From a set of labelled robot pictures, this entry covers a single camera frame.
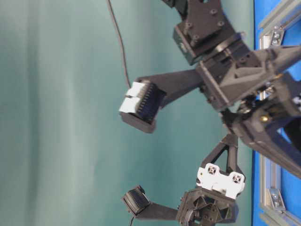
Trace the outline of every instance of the black 3d-printed part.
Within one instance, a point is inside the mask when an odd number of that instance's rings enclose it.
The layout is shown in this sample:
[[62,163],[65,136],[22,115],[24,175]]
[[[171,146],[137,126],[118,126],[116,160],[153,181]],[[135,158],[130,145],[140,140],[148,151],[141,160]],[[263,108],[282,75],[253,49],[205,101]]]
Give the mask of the black 3d-printed part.
[[[287,171],[301,178],[301,111],[293,98],[301,90],[286,72],[271,81],[273,93],[245,114],[221,112],[224,124],[253,150],[271,159]],[[279,129],[284,129],[291,142]]]
[[159,90],[154,83],[147,84],[146,90],[141,94],[136,115],[143,121],[152,124],[166,93]]
[[175,7],[182,18],[187,14],[187,0],[163,0],[169,7]]
[[243,174],[237,165],[238,137],[235,134],[227,134],[213,151],[202,161],[201,167],[205,168],[208,163],[215,163],[223,152],[227,151],[227,168],[226,171],[220,171],[224,175],[229,175],[235,171]]
[[150,201],[144,196],[141,188],[138,186],[128,191],[123,197],[123,202],[134,215],[139,214],[150,205]]
[[233,223],[238,215],[234,199],[198,187],[185,192],[176,220],[184,226],[213,226]]

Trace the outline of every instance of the metal frame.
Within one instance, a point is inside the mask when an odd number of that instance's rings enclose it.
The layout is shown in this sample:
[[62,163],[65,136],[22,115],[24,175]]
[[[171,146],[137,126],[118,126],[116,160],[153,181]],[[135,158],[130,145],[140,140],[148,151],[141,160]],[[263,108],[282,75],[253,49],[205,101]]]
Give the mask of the metal frame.
[[[301,0],[282,0],[260,23],[260,49],[279,46],[285,31],[301,19]],[[260,99],[267,96],[263,92]],[[269,226],[301,226],[301,220],[286,210],[281,195],[281,167],[260,155],[260,218]]]

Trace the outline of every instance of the bracket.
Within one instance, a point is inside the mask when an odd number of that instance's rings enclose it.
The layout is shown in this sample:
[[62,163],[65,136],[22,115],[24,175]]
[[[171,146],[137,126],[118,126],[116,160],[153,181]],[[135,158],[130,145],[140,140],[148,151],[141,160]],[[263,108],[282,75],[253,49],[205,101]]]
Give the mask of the bracket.
[[280,46],[285,31],[301,19],[301,0],[282,0],[260,23],[261,48]]
[[279,189],[270,188],[269,189],[269,196],[271,198],[272,208],[277,211],[284,211],[286,210],[282,195]]

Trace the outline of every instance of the wire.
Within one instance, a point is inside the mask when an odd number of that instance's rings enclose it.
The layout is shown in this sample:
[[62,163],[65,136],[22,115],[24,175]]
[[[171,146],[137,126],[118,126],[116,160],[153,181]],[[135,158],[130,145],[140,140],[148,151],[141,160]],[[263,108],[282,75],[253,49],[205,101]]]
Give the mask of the wire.
[[133,220],[134,220],[134,217],[132,217],[129,226],[132,226]]
[[119,45],[120,45],[120,51],[121,51],[121,57],[122,57],[122,66],[123,66],[123,70],[124,70],[124,76],[126,78],[127,86],[129,88],[131,88],[131,84],[130,84],[130,81],[129,81],[129,78],[128,78],[128,74],[127,74],[126,54],[125,54],[124,45],[123,45],[122,37],[121,37],[121,34],[120,34],[120,30],[119,30],[119,27],[118,27],[118,24],[117,24],[115,15],[114,15],[114,11],[113,11],[113,8],[112,8],[111,1],[107,0],[107,4],[108,4],[108,8],[109,8],[109,12],[110,12],[110,15],[111,15],[111,18],[112,18],[112,22],[113,22],[114,28],[115,28],[116,33],[117,33]]

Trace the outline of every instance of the blue panel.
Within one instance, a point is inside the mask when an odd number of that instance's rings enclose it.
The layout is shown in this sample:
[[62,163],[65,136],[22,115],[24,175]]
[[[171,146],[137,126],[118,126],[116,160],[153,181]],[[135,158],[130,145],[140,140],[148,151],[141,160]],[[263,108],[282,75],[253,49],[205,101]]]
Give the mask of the blue panel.
[[[280,2],[279,0],[255,0],[255,26],[257,27],[256,35],[256,48],[259,47],[259,23],[266,15]],[[286,33],[283,45],[300,45],[301,39],[301,21],[291,27]],[[291,74],[296,80],[301,80],[301,62],[295,64],[289,69]],[[259,208],[260,190],[259,190],[259,154],[255,154],[254,161],[254,196],[253,196],[253,225],[265,225],[260,218],[259,214],[262,210]],[[301,188],[301,180],[293,176],[285,169],[282,169],[282,195],[286,208],[294,215],[301,218],[301,196],[299,196]]]
[[[277,6],[280,0],[254,0],[255,11],[255,48],[259,48],[259,23]],[[260,209],[260,172],[259,172],[259,154],[255,152],[254,158],[254,188],[253,188],[253,225],[265,226],[266,224],[260,219],[262,213]]]
[[[301,21],[291,27],[286,33],[283,45],[301,44]],[[301,62],[298,62],[289,69],[296,80],[301,80]],[[285,169],[282,169],[282,196],[286,208],[297,217],[301,218],[301,180],[293,176]]]

